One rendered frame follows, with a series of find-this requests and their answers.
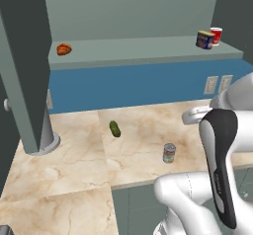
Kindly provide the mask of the red and white can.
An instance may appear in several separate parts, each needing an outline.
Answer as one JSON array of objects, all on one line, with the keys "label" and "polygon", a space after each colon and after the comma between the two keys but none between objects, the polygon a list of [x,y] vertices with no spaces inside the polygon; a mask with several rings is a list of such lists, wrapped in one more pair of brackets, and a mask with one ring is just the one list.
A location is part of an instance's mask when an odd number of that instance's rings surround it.
[{"label": "red and white can", "polygon": [[221,39],[222,28],[210,28],[210,32],[214,34],[213,45],[219,45]]}]

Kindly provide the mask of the grey-green open wall cabinet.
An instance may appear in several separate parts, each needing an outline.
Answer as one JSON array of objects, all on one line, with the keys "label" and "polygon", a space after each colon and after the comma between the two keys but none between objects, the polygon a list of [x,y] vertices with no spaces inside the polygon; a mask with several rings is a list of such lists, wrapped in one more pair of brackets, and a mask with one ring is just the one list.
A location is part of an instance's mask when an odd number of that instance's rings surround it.
[{"label": "grey-green open wall cabinet", "polygon": [[[52,70],[237,59],[243,52],[222,42],[196,47],[216,0],[45,0],[52,36]],[[58,55],[60,43],[72,51]]]}]

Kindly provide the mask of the grey cylindrical stand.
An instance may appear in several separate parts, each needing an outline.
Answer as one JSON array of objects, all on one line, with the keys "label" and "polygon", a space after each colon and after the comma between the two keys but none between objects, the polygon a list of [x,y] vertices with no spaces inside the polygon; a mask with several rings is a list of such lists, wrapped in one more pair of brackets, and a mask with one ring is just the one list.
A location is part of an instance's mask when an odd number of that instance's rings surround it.
[{"label": "grey cylindrical stand", "polygon": [[38,152],[33,153],[33,156],[46,155],[55,150],[59,144],[60,137],[52,130],[48,109],[45,109],[42,123],[41,146]]}]

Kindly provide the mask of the dark grey object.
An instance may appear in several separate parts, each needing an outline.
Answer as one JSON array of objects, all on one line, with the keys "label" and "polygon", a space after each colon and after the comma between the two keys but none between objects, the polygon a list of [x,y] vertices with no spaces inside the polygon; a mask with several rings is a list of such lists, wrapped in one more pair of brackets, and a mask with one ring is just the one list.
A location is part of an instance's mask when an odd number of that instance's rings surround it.
[{"label": "dark grey object", "polygon": [[14,235],[14,232],[10,226],[0,225],[0,235]]}]

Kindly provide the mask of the grey-green base cabinet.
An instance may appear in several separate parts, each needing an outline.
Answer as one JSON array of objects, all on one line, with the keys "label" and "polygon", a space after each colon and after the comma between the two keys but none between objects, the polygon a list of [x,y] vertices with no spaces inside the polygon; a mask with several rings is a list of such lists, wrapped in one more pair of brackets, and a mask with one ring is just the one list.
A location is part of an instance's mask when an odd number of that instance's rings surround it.
[{"label": "grey-green base cabinet", "polygon": [[[239,195],[253,202],[253,168],[234,172]],[[112,191],[120,235],[153,235],[166,206],[157,201],[153,185]]]}]

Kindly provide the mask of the grey can with colourful label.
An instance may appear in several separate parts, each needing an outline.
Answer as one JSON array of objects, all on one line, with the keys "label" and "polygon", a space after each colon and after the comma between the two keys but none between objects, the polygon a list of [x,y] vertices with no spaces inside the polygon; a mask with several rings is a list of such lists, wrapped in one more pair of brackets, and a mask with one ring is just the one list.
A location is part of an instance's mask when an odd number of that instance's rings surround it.
[{"label": "grey can with colourful label", "polygon": [[176,146],[173,143],[166,143],[163,150],[163,161],[172,163],[174,161]]}]

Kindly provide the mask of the white wall outlet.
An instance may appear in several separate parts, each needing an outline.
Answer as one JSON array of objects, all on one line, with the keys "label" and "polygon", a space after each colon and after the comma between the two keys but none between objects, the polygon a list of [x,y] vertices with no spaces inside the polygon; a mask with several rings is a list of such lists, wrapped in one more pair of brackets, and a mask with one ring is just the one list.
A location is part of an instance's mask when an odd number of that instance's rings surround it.
[{"label": "white wall outlet", "polygon": [[205,95],[211,95],[215,91],[216,83],[217,83],[217,76],[209,76],[206,81],[206,86],[204,90]]},{"label": "white wall outlet", "polygon": [[231,83],[232,75],[223,75],[221,77],[218,91],[221,93],[223,90],[227,89]]},{"label": "white wall outlet", "polygon": [[46,96],[46,105],[49,110],[53,109],[53,103],[51,98],[50,89],[47,89],[47,96]]}]

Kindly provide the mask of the grey-green left cabinet door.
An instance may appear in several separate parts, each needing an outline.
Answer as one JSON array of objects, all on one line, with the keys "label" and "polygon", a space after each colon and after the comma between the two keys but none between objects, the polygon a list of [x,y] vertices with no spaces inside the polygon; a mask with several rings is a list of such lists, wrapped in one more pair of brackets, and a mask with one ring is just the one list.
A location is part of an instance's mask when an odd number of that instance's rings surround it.
[{"label": "grey-green left cabinet door", "polygon": [[40,149],[50,47],[45,0],[0,0],[0,195],[17,147]]}]

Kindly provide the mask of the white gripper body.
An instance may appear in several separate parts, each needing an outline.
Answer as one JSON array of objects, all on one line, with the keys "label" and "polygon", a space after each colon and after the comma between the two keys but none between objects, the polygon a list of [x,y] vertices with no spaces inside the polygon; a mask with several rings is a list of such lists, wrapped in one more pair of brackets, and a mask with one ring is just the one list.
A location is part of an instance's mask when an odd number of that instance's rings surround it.
[{"label": "white gripper body", "polygon": [[201,121],[201,119],[211,111],[211,107],[209,106],[200,106],[200,107],[192,107],[187,109],[182,114],[183,124],[196,124]]}]

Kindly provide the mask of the brown croissant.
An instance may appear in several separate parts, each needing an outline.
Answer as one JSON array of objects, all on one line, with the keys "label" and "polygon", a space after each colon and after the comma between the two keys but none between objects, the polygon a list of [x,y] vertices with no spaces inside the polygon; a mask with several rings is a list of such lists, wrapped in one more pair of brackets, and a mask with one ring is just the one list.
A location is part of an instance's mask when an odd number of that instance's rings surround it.
[{"label": "brown croissant", "polygon": [[56,48],[56,52],[58,55],[66,55],[71,51],[72,47],[69,43],[60,43]]}]

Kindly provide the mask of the blue rectangular tin can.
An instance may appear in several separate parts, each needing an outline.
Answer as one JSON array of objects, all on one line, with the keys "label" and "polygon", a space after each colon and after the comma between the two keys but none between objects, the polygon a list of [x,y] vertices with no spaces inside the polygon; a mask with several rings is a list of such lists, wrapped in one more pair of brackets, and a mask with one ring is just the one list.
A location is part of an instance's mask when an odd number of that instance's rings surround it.
[{"label": "blue rectangular tin can", "polygon": [[198,31],[196,46],[202,49],[211,49],[214,34],[207,31]]}]

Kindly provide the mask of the grey-green right cabinet door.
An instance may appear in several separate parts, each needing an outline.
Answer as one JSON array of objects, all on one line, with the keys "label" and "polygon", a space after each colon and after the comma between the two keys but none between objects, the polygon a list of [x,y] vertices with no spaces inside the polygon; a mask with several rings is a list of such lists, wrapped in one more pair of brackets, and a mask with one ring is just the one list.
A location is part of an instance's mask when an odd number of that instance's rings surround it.
[{"label": "grey-green right cabinet door", "polygon": [[211,25],[222,28],[221,41],[253,65],[253,0],[216,0]]}]

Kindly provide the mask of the grey-green cabinet door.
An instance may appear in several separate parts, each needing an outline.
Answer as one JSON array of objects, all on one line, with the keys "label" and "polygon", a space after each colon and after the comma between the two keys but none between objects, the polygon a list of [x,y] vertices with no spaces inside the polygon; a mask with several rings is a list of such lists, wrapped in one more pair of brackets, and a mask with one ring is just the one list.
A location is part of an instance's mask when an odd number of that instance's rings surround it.
[{"label": "grey-green cabinet door", "polygon": [[221,41],[253,65],[253,0],[216,0],[211,25],[222,28]]},{"label": "grey-green cabinet door", "polygon": [[0,195],[17,147],[40,149],[50,47],[45,0],[0,0]]}]

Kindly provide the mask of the green pickle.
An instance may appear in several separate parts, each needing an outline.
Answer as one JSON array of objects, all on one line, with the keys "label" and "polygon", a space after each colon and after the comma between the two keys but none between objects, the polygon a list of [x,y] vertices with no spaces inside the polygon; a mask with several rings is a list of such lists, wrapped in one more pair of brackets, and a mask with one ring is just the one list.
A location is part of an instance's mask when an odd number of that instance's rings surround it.
[{"label": "green pickle", "polygon": [[120,137],[121,136],[120,128],[114,120],[110,121],[110,130],[111,130],[111,133],[114,137]]}]

